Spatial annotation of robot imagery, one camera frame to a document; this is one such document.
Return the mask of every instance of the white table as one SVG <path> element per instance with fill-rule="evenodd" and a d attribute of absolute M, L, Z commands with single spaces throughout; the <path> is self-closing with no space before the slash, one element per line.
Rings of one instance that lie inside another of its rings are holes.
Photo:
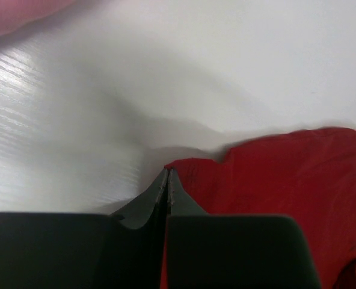
<path fill-rule="evenodd" d="M 0 38 L 0 210 L 109 213 L 177 158 L 356 128 L 356 1 L 84 1 Z"/>

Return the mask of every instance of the pink cloth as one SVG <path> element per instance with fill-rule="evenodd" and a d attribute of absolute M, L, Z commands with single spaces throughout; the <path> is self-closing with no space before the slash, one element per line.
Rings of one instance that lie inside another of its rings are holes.
<path fill-rule="evenodd" d="M 0 0 L 0 35 L 50 15 L 75 0 Z"/>

